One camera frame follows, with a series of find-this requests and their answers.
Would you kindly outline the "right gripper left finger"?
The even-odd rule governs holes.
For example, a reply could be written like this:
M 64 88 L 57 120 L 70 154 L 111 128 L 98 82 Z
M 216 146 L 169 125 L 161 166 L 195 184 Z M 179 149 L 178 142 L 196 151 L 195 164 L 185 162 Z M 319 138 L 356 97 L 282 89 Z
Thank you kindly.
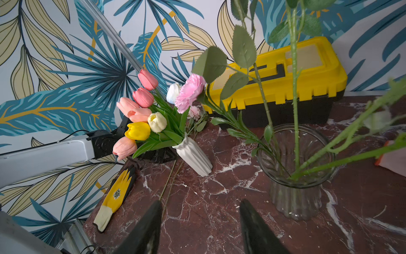
M 155 201 L 113 254 L 157 254 L 162 212 L 161 201 Z

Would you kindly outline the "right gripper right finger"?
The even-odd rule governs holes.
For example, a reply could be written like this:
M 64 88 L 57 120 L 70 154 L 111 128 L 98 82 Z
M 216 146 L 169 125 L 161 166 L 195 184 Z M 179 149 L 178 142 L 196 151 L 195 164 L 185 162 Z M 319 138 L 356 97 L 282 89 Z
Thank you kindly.
M 240 203 L 240 222 L 246 254 L 290 253 L 247 199 Z

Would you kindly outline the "pink carnation flower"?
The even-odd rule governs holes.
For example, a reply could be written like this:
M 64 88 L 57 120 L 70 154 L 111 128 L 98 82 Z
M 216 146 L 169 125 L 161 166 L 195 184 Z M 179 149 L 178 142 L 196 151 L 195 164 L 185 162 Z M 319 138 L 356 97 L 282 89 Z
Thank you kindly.
M 225 105 L 223 102 L 220 102 L 220 105 L 216 105 L 209 92 L 207 92 L 207 83 L 204 77 L 191 74 L 180 89 L 179 95 L 175 100 L 175 106 L 179 113 L 184 113 L 195 101 L 199 101 L 220 115 L 212 118 L 211 122 L 213 125 L 227 124 L 230 126 L 227 132 L 231 136 L 245 139 L 247 144 L 258 144 L 259 147 L 255 148 L 252 152 L 253 156 L 256 156 L 260 151 L 264 151 L 271 158 L 280 159 L 280 151 L 277 148 L 271 147 L 272 144 L 277 144 L 272 140 L 274 129 L 271 125 L 265 127 L 263 138 L 259 138 L 244 123 L 242 111 L 234 115 L 230 104 Z

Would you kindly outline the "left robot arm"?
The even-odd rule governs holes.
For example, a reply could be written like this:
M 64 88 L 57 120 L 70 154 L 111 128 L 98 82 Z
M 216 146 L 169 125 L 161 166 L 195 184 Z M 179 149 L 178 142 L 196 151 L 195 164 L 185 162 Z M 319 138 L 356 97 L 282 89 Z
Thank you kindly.
M 109 155 L 114 144 L 124 137 L 130 120 L 124 117 L 120 126 L 112 131 L 98 130 L 77 137 L 34 148 L 1 154 L 1 187 L 28 177 L 38 176 L 64 166 L 82 163 Z M 112 214 L 131 191 L 135 181 L 135 168 L 131 166 L 112 183 L 105 203 L 100 207 L 95 225 L 102 232 Z M 117 254 L 156 254 L 159 248 L 162 203 L 155 201 L 136 224 L 129 236 L 115 250 Z M 15 219 L 1 212 L 2 254 L 66 254 L 66 249 L 52 247 L 17 224 Z

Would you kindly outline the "clear glass vase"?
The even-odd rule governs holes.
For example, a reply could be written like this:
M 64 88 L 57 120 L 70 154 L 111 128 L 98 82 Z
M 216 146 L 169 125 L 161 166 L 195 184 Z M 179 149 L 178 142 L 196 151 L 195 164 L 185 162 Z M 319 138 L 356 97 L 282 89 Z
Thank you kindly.
M 257 160 L 270 179 L 270 198 L 276 209 L 288 219 L 306 221 L 318 214 L 322 206 L 321 186 L 334 176 L 335 169 L 308 175 L 298 170 L 299 166 L 328 144 L 327 138 L 311 127 L 300 125 L 298 130 L 298 156 L 295 154 L 294 125 L 283 124 L 274 129 L 276 142 L 270 142 L 270 147 L 277 155 L 259 151 Z

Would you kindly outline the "white ribbed vase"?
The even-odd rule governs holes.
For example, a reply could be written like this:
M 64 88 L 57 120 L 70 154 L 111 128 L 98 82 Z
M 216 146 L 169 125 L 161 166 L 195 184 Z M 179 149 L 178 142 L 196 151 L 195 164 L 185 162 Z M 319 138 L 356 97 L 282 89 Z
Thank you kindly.
M 173 146 L 177 154 L 201 177 L 212 172 L 212 164 L 200 146 L 190 137 L 185 136 L 182 143 Z

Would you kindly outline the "tulip bouquet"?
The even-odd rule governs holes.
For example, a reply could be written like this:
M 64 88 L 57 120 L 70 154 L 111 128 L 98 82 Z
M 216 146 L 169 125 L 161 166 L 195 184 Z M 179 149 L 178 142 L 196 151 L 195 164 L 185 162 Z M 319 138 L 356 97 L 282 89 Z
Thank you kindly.
M 117 108 L 130 120 L 124 137 L 113 147 L 117 160 L 137 157 L 146 151 L 175 147 L 187 137 L 187 112 L 180 114 L 156 90 L 158 80 L 147 70 L 137 75 L 142 87 L 133 92 L 133 98 L 122 97 Z

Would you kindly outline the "yellow black toolbox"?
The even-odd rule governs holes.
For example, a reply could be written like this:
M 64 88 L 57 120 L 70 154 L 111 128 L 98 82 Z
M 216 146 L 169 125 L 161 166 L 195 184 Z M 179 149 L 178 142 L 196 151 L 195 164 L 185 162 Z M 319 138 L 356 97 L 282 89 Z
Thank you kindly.
M 347 74 L 331 43 L 325 37 L 315 37 L 298 43 L 297 66 L 301 72 L 297 81 L 298 119 L 300 124 L 326 123 L 333 103 L 345 92 Z M 293 76 L 290 47 L 259 54 L 257 66 L 272 123 L 293 123 Z M 268 124 L 265 107 L 257 83 L 250 80 L 233 96 L 224 100 L 231 105 L 234 116 L 242 113 L 249 128 L 264 128 Z

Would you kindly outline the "white rose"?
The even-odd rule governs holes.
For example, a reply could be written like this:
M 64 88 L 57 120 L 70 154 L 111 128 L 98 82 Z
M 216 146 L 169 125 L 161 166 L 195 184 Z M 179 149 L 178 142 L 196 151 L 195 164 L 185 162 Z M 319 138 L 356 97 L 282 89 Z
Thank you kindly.
M 377 133 L 382 133 L 389 129 L 393 123 L 406 117 L 405 115 L 392 117 L 389 111 L 389 106 L 406 96 L 406 79 L 402 78 L 398 81 L 392 79 L 389 81 L 389 86 L 390 89 L 386 94 L 375 99 L 373 102 L 369 101 L 365 111 L 335 139 L 316 152 L 303 164 L 297 166 L 296 171 L 291 175 L 290 179 L 296 181 L 305 175 L 332 169 L 367 158 L 378 158 L 385 153 L 405 148 L 406 134 L 402 133 L 395 139 L 394 143 L 389 146 L 353 155 L 321 166 L 311 166 L 322 156 L 328 153 L 337 155 L 346 150 L 353 143 L 371 137 Z

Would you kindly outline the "pale blue flower stem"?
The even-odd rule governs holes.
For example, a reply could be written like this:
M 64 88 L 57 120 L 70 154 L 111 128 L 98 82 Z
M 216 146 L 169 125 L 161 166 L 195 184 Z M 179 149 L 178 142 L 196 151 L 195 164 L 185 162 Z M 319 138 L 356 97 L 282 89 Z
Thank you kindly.
M 298 92 L 298 78 L 301 71 L 298 70 L 298 37 L 301 33 L 310 31 L 317 33 L 319 31 L 320 23 L 318 20 L 305 14 L 306 9 L 318 10 L 329 7 L 333 1 L 286 1 L 285 10 L 287 12 L 287 19 L 285 22 L 276 26 L 271 32 L 268 41 L 270 43 L 279 42 L 285 36 L 290 36 L 290 52 L 292 59 L 292 94 L 293 94 L 293 114 L 294 114 L 294 130 L 295 130 L 295 154 L 299 155 L 299 114 L 298 114 L 298 100 L 301 94 Z M 242 1 L 232 1 L 232 5 L 237 10 L 235 16 L 241 21 L 240 26 L 236 26 L 233 34 L 233 57 L 237 65 L 241 68 L 249 70 L 254 68 L 255 77 L 253 81 L 259 85 L 262 101 L 265 107 L 268 125 L 273 127 L 271 115 L 265 93 L 262 85 L 262 80 L 259 74 L 259 69 L 256 64 L 257 56 L 254 51 L 254 38 L 255 34 L 247 32 L 245 19 L 252 19 L 253 15 L 248 14 L 245 10 L 245 4 Z M 227 69 L 226 55 L 216 46 L 207 48 L 204 53 L 199 57 L 195 63 L 192 73 L 204 77 L 207 83 L 207 92 L 210 94 L 210 85 L 215 79 L 219 78 Z

